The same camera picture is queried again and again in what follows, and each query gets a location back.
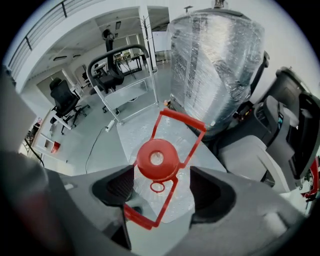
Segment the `grey metal platform cart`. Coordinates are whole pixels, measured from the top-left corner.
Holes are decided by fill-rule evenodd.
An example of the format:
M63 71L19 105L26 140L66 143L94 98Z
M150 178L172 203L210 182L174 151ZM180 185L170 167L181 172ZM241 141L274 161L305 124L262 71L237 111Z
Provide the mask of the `grey metal platform cart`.
M112 59L114 55L121 53L130 49L140 49L146 59L149 76L137 80L111 94L104 96L100 91L99 83L94 77L95 74L92 74L92 67L101 60ZM160 106L157 94L157 87L151 69L150 56L147 49L140 44L130 44L123 47L116 48L114 50L108 51L105 54L93 59L87 69L86 74L89 82L93 86L95 92L100 97L104 106L108 111L113 115L115 120L118 122L116 124L117 132L120 138L120 142L123 148L123 151L126 157L131 156L132 150L134 147L137 147L140 143L143 142L143 139L150 139L156 120L160 114L161 110L171 110ZM116 115L114 111L116 108L122 106L134 98L147 99L143 95L151 96L154 98L154 102L145 106L138 111L132 113L131 115L119 119L119 116ZM164 139L172 139L173 136L177 139L182 139L191 145L191 143L196 143L196 139L200 139L200 135L196 135L192 132L190 127L191 124L187 124L187 121L179 121L173 119L173 117L162 116L164 117L164 122L160 123L160 135ZM209 168L211 170L221 171L226 173L226 169L219 162L219 160L210 152L210 150L205 146L201 139L199 145L195 150L195 156L199 160L199 164L196 164L198 167Z

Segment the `black coat rack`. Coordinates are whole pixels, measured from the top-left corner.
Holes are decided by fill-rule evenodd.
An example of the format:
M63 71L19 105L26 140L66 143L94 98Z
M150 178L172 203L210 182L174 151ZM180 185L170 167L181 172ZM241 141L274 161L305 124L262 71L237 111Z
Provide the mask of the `black coat rack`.
M149 34L148 29L151 29L151 24L148 23L147 19L149 18L149 16L145 17L144 15L141 17L139 17L138 19L140 20L140 28L142 30L142 34L143 34L143 39L145 41L145 45L147 46L147 50L149 53L149 56L152 55L152 53L154 53L154 40L153 40L153 36L152 33Z

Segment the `large clear water jug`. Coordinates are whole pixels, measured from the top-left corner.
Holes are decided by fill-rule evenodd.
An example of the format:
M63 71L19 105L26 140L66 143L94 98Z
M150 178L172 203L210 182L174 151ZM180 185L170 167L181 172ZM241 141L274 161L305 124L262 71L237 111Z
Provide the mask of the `large clear water jug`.
M180 121L201 131L198 139L183 162L180 161L177 150L169 141L161 138L155 138L157 128L162 117L168 117ZM152 181L149 188L154 193L158 194L163 192L163 190L155 190L153 188L153 184L158 184L165 189L164 183L167 181L172 181L172 187L155 221L148 219L142 214L136 212L127 204L124 205L124 215L126 218L147 230L157 228L160 225L160 222L168 208L178 184L177 173L180 169L183 169L187 166L205 133L205 123L200 120L168 108L165 108L159 112L152 130L151 137L138 150L137 157L133 165L138 167L140 173L144 177Z

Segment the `white desk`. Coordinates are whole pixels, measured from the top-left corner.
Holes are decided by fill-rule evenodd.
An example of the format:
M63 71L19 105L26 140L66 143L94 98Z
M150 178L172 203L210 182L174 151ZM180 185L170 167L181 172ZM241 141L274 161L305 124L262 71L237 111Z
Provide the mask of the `white desk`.
M51 149L54 141L60 143L61 147L61 142L52 138L58 124L62 126L63 130L72 130L72 127L65 120L57 116L57 112L55 110L49 110L41 121L32 142L32 146L36 151L48 157L56 157L55 154L58 151L56 153L51 153Z

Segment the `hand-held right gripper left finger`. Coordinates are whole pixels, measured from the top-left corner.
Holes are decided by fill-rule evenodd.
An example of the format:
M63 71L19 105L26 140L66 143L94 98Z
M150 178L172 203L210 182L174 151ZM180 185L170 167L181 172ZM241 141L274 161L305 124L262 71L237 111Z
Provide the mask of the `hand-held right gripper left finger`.
M134 186L132 165L77 176L60 175L77 208L106 237L132 249L124 206Z

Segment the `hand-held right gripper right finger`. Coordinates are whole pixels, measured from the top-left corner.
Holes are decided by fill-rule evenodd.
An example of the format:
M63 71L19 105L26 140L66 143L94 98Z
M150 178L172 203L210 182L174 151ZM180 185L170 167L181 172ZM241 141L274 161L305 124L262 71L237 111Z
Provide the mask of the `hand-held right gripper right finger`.
M281 243L305 216L268 185L191 167L195 213L189 230L194 256L258 256Z

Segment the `black mezzanine railing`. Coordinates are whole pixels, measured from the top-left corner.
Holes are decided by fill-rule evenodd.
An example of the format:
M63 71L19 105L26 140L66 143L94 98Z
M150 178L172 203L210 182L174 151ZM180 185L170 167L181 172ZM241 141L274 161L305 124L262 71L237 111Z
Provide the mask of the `black mezzanine railing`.
M7 65L11 75L14 77L18 75L31 52L53 28L73 14L102 1L60 0L37 20L16 47Z

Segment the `grey floor scrubber machine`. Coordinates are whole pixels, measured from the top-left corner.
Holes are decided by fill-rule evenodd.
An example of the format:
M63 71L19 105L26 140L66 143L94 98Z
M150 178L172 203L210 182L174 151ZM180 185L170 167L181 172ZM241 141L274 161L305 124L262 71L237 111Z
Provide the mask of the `grey floor scrubber machine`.
M214 149L226 170L278 193L302 185L320 147L320 99L288 67Z

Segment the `plastic-wrapped machine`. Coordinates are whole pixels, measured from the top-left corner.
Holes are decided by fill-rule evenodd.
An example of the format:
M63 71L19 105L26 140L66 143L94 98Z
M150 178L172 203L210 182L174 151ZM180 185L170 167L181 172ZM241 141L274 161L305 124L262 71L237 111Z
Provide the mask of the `plastic-wrapped machine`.
M228 9L197 10L172 20L170 103L205 124L204 140L225 130L264 70L265 29Z

